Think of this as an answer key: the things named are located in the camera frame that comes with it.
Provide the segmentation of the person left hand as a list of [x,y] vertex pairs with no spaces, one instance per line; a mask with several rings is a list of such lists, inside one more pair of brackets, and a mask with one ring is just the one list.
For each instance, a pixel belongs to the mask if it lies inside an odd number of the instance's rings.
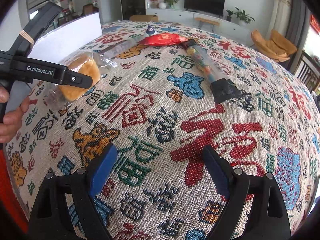
[[1,144],[8,143],[22,126],[22,117],[29,108],[30,87],[21,81],[15,81],[9,93],[1,86],[1,103],[7,102],[6,114],[1,122]]

